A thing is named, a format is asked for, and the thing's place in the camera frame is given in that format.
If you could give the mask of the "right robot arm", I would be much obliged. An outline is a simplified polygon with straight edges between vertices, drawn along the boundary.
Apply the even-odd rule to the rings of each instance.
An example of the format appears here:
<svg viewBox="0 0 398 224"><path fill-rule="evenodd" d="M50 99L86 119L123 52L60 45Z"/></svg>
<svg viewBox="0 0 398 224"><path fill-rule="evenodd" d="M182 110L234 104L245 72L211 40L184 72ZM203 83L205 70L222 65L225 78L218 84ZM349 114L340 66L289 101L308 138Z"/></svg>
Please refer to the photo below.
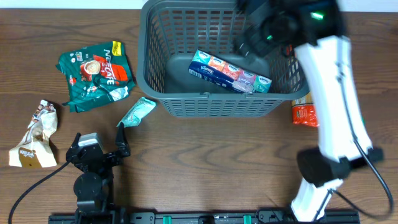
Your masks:
<svg viewBox="0 0 398 224"><path fill-rule="evenodd" d="M236 40L243 56L262 57L291 45L312 95L318 146L297 154L303 177L290 208L298 222L315 222L352 170L373 167L383 152L364 126L351 66L351 41L340 7L324 1L238 1L252 24Z"/></svg>

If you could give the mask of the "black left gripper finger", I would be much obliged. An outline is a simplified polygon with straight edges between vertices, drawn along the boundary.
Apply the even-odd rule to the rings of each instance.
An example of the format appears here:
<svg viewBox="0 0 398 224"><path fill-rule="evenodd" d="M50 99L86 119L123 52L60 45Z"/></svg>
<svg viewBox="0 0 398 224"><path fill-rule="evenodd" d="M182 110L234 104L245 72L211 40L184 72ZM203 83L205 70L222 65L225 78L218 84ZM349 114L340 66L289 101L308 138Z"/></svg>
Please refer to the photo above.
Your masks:
<svg viewBox="0 0 398 224"><path fill-rule="evenodd" d="M129 144L125 136L123 122L119 123L115 144L118 147L119 151L129 151Z"/></svg>
<svg viewBox="0 0 398 224"><path fill-rule="evenodd" d="M81 137L81 134L77 133L72 142L71 148L78 148L78 143L79 143L80 137Z"/></svg>

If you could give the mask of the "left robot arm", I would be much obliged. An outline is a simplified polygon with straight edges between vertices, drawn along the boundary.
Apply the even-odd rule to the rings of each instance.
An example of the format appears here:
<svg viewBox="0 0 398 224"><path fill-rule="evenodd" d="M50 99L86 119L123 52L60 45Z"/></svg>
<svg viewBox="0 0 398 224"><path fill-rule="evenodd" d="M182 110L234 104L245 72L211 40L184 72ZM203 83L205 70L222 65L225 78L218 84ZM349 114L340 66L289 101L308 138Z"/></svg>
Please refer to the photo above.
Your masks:
<svg viewBox="0 0 398 224"><path fill-rule="evenodd" d="M67 161L83 172L73 191L78 211L86 217L105 215L113 205L113 167L120 166L131 155L123 123L118 126L115 144L115 151L104 153L97 133L77 133L66 153Z"/></svg>

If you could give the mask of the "Kleenex tissue multipack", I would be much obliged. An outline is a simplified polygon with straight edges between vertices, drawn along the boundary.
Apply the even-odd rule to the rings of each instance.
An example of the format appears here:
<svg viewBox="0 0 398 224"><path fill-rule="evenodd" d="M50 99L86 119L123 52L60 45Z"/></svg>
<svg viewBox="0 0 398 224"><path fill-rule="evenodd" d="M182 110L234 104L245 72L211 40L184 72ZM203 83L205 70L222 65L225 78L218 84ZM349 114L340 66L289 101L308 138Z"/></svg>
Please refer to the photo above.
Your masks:
<svg viewBox="0 0 398 224"><path fill-rule="evenodd" d="M197 50L188 67L189 74L237 93L267 93L272 80Z"/></svg>

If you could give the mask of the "green Nescafe coffee bag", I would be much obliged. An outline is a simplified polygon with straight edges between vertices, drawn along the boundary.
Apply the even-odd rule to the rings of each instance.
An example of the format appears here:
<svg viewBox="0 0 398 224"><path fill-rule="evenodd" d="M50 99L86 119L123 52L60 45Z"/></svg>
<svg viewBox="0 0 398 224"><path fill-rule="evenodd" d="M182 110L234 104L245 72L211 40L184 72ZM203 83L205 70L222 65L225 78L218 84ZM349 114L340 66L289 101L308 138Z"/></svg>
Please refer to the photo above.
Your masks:
<svg viewBox="0 0 398 224"><path fill-rule="evenodd" d="M135 87L124 44L110 41L61 54L56 68L65 76L71 113L123 100Z"/></svg>

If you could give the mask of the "orange pasta packet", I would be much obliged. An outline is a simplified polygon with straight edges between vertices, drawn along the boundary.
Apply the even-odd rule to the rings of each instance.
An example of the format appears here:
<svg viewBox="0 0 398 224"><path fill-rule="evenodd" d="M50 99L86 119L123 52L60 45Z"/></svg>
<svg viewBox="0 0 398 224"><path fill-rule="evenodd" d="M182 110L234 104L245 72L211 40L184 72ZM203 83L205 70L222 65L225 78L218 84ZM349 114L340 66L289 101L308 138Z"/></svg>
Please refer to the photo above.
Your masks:
<svg viewBox="0 0 398 224"><path fill-rule="evenodd" d="M305 96L292 101L292 121L294 124L319 127L312 95L309 92Z"/></svg>

